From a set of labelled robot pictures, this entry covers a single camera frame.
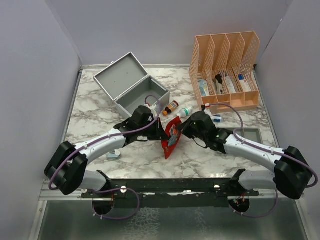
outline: metal frame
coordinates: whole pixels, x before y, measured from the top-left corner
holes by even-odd
[[[80,67],[79,74],[78,74],[77,81],[76,81],[76,85],[75,85],[75,89],[73,92],[72,101],[71,101],[68,116],[67,116],[67,120],[66,120],[65,127],[63,130],[61,142],[63,142],[66,138],[66,134],[67,134],[68,126],[69,126],[69,122],[70,122],[70,117],[71,117],[73,107],[74,107],[74,104],[76,101],[76,95],[77,95],[78,87],[80,84],[80,79],[81,79],[83,69],[84,68],[92,68],[92,67],[95,67],[95,68],[96,67],[105,67],[105,66],[106,65],[94,65],[94,66],[81,66]],[[144,65],[144,66],[145,67],[156,67],[156,68],[188,67],[187,65],[165,65],[165,64],[164,65],[162,65],[162,64],[155,64],[155,65],[148,64],[148,65]],[[254,78],[256,81],[256,85],[257,85],[258,89],[260,89],[259,83],[257,81],[257,75],[256,75],[255,70],[253,70],[253,75],[254,75]],[[265,112],[266,112],[266,115],[267,115],[267,118],[268,118],[268,121],[270,124],[270,128],[272,131],[272,135],[273,135],[276,147],[279,148],[279,142],[277,139],[277,135],[275,133],[275,130],[274,130],[271,118],[270,118],[270,114],[269,114],[268,108],[265,104],[264,97],[263,97],[263,94],[261,91],[260,91],[260,97],[261,97],[263,105],[264,105],[264,109],[265,109]],[[37,205],[35,217],[34,217],[33,224],[32,224],[31,231],[30,231],[30,235],[28,238],[29,240],[36,240],[39,238],[39,234],[40,234],[42,222],[43,222],[43,219],[45,216],[48,201],[70,201],[70,200],[73,200],[73,201],[92,201],[92,198],[82,199],[81,198],[82,192],[80,190],[75,191],[74,193],[70,194],[69,196],[65,196],[59,191],[49,190],[48,184],[49,184],[49,181],[47,181],[47,180],[43,181],[41,193],[39,196],[39,202]],[[251,196],[250,198],[274,198],[274,196],[275,196],[274,191],[270,191],[270,190],[260,190],[259,193],[260,193],[259,196]],[[279,193],[279,198],[284,198],[284,197],[285,196],[283,196],[281,193]],[[94,200],[95,201],[109,201],[110,198],[95,198]],[[316,234],[313,222],[312,222],[310,216],[307,214],[308,211],[307,211],[307,206],[306,206],[306,201],[304,199],[304,195],[302,195],[301,199],[296,200],[295,202],[296,202],[297,209],[300,214],[303,228],[304,228],[304,231],[306,233],[307,238],[309,240],[316,239],[317,234]]]

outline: white marble table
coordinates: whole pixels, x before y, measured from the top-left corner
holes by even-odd
[[[115,105],[94,82],[94,75],[102,68],[84,69],[70,117],[66,140],[73,144],[87,141],[108,132],[122,119]],[[155,79],[170,90],[170,101],[176,100],[180,108],[192,105],[198,109],[188,68],[146,68]],[[262,100],[255,110],[240,112],[244,127],[259,128],[263,144],[275,147],[275,140]],[[238,127],[235,113],[222,113],[224,122],[217,127]],[[173,116],[161,116],[162,125]],[[102,170],[110,178],[223,178],[231,177],[238,169],[262,170],[263,167],[243,159],[203,149],[182,136],[169,159],[165,159],[160,141],[134,142],[120,149],[121,157],[107,159],[102,156],[87,169]]]

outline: red object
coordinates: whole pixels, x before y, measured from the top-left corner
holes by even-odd
[[[181,122],[181,120],[180,120],[180,117],[177,116],[176,118],[174,118],[173,120],[171,120],[171,121],[169,122],[169,124],[166,126],[166,128],[165,128],[165,133],[166,133],[168,136],[171,137],[171,135],[170,135],[170,129],[171,129],[171,127],[172,127],[173,125],[178,126],[178,125],[180,125],[180,124],[182,124],[182,122]],[[161,141],[162,148],[163,148],[163,150],[164,150],[165,159],[168,159],[168,158],[170,157],[170,155],[172,154],[172,152],[175,150],[175,148],[176,148],[176,146],[177,146],[177,144],[178,144],[178,142],[179,142],[179,140],[180,140],[180,137],[181,137],[181,132],[179,132],[179,134],[178,134],[178,139],[176,140],[175,144],[173,144],[173,145],[171,145],[171,146],[168,146],[168,142],[169,142],[168,140],[162,140],[162,141]]]

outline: gray wall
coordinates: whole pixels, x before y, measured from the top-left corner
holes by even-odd
[[[320,174],[320,1],[294,0],[257,65],[281,147],[300,149]],[[305,191],[320,236],[320,184]]]
[[[23,240],[80,61],[42,0],[2,0],[0,33],[0,238]]]
[[[83,64],[133,52],[145,64],[190,64],[195,35],[256,31],[258,59],[292,0],[46,0]]]

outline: gray box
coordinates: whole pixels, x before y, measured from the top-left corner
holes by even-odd
[[[164,109],[170,102],[170,91],[148,74],[132,52],[94,76],[94,81],[115,103],[119,114],[130,118],[135,109],[145,104],[148,95],[157,97],[160,109]],[[156,100],[148,98],[153,105]]]

